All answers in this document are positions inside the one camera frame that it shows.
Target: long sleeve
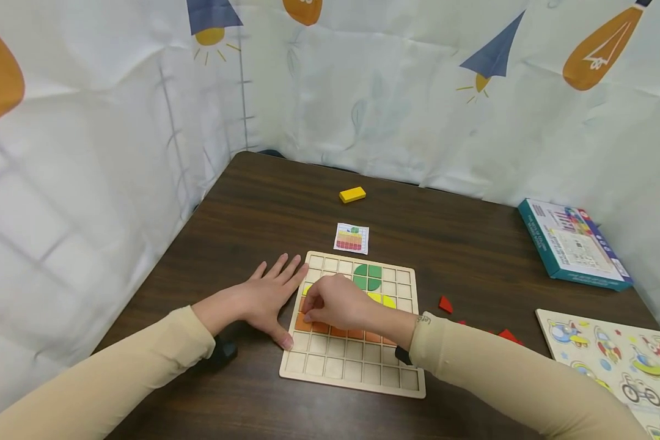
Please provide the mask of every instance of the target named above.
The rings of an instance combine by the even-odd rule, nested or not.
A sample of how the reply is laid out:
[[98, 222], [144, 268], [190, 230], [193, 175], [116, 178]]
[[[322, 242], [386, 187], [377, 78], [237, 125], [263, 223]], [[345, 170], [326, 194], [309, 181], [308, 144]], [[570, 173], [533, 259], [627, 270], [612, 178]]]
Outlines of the long sleeve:
[[95, 353], [0, 413], [0, 440], [103, 439], [215, 340], [190, 307]]
[[646, 440], [630, 410], [586, 376], [487, 332], [418, 319], [413, 363], [506, 416], [557, 440]]

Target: fabric backdrop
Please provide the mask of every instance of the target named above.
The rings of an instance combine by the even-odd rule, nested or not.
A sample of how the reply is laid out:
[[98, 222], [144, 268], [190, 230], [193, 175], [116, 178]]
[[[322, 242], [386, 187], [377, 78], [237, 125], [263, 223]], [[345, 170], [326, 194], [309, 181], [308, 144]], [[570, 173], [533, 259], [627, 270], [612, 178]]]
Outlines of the fabric backdrop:
[[0, 411], [247, 149], [584, 207], [660, 321], [660, 0], [37, 3], [0, 1]]

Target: wooden puzzle board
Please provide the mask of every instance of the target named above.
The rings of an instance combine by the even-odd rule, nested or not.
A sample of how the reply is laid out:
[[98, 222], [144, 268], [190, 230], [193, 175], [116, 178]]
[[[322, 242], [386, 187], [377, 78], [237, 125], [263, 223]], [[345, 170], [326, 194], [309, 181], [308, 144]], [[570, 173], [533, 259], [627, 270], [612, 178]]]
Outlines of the wooden puzzle board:
[[418, 314], [415, 272], [373, 261], [309, 251], [306, 279], [298, 287], [289, 332], [293, 349], [284, 351], [279, 375], [288, 379], [344, 386], [368, 392], [425, 397], [425, 373], [395, 357], [396, 344], [362, 330], [340, 330], [324, 323], [304, 323], [299, 311], [308, 288], [335, 273], [352, 279], [386, 307]]
[[554, 360], [597, 381], [660, 440], [660, 332], [548, 310], [535, 313]]

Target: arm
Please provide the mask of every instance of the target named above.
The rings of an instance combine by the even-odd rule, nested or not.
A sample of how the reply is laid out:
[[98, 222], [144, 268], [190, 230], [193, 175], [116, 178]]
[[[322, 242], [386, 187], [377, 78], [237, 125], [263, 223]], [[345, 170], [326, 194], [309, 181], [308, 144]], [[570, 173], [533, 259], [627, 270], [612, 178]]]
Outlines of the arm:
[[324, 277], [315, 283], [302, 311], [309, 320], [341, 329], [363, 328], [395, 341], [409, 350], [418, 367], [549, 439], [650, 438], [626, 406], [566, 365], [430, 313], [418, 317], [389, 309], [344, 277]]
[[242, 284], [171, 312], [158, 323], [95, 353], [0, 413], [0, 440], [103, 439], [149, 393], [168, 384], [215, 348], [213, 335], [246, 320], [290, 348], [279, 309], [307, 273], [288, 256], [265, 276], [262, 263]]

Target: cardboard box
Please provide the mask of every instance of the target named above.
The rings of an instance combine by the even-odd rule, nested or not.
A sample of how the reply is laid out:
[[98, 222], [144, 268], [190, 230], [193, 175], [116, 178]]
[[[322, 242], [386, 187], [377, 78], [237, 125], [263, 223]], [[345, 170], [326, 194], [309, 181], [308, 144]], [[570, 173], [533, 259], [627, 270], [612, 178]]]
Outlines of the cardboard box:
[[525, 199], [518, 207], [549, 277], [617, 292], [634, 280], [584, 209]]

